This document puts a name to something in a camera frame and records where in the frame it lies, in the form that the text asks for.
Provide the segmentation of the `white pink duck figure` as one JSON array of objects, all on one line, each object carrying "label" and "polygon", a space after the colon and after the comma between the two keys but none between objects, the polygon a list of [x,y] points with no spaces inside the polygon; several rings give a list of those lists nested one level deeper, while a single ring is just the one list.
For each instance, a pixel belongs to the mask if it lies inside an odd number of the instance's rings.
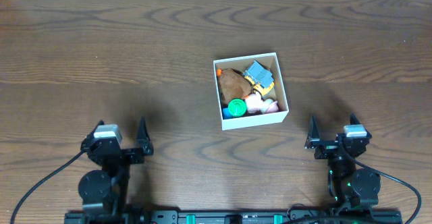
[{"label": "white pink duck figure", "polygon": [[279,111],[278,102],[273,99],[263,100],[259,92],[249,94],[244,98],[246,110],[249,114],[261,113],[269,114]]}]

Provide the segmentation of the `yellow grey toy truck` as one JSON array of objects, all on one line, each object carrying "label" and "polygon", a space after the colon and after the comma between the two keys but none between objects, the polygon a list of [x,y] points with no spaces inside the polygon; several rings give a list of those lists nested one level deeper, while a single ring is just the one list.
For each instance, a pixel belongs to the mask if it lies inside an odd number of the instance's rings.
[{"label": "yellow grey toy truck", "polygon": [[244,71],[243,77],[249,81],[252,89],[262,97],[267,96],[274,88],[273,74],[265,69],[257,60]]}]

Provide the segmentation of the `green round spinner toy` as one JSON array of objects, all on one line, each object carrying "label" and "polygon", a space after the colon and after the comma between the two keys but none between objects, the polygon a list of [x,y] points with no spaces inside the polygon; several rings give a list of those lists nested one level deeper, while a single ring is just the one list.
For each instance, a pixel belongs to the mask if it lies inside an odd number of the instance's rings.
[{"label": "green round spinner toy", "polygon": [[228,111],[232,117],[241,117],[247,111],[246,103],[242,99],[233,99],[228,104]]}]

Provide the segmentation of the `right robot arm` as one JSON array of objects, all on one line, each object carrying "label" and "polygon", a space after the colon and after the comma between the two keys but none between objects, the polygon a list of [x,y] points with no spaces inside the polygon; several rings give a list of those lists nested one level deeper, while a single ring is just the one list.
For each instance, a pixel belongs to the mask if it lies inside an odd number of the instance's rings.
[{"label": "right robot arm", "polygon": [[320,139],[317,121],[310,121],[310,129],[304,147],[315,151],[314,158],[326,160],[329,166],[329,193],[336,199],[339,208],[370,208],[378,204],[381,180],[378,174],[363,168],[358,169],[356,157],[366,152],[372,135],[355,115],[350,123],[333,140]]}]

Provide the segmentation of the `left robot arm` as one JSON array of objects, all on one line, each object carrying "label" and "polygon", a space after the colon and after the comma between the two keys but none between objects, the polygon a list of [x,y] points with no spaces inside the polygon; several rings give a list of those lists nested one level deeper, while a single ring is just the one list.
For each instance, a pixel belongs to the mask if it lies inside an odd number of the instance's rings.
[{"label": "left robot arm", "polygon": [[87,215],[118,215],[124,211],[130,166],[143,164],[154,154],[144,118],[136,135],[138,147],[122,148],[122,134],[116,124],[98,122],[81,143],[80,150],[101,167],[89,171],[78,184],[78,193]]}]

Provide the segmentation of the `multicolour puzzle cube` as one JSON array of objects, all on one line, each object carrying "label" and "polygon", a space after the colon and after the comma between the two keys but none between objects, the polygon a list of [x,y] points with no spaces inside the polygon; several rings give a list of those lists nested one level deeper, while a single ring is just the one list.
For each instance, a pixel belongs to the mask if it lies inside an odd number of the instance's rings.
[{"label": "multicolour puzzle cube", "polygon": [[233,118],[232,114],[230,113],[230,110],[227,107],[222,108],[222,116],[223,116],[223,119],[232,119]]}]

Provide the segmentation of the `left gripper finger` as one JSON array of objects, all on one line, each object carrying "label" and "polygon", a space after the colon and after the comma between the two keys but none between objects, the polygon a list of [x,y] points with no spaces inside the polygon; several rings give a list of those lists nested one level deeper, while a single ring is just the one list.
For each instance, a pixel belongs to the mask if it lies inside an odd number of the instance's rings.
[{"label": "left gripper finger", "polygon": [[144,117],[140,118],[140,121],[138,124],[138,131],[137,131],[137,135],[136,135],[136,141],[143,149],[151,149],[152,148],[151,139],[150,139],[149,134],[147,132],[146,122],[145,122]]},{"label": "left gripper finger", "polygon": [[82,144],[87,144],[89,142],[92,142],[92,139],[94,138],[94,133],[96,132],[97,128],[100,125],[104,125],[104,124],[105,122],[103,120],[99,120],[99,122],[96,124],[93,130],[83,139]]}]

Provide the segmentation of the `brown plush toy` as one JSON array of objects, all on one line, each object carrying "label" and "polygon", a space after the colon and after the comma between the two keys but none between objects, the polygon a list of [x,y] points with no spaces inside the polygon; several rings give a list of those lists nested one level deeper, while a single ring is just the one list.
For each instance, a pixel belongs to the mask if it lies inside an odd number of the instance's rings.
[{"label": "brown plush toy", "polygon": [[243,76],[232,68],[216,70],[219,96],[224,105],[233,99],[244,99],[251,91],[251,85]]}]

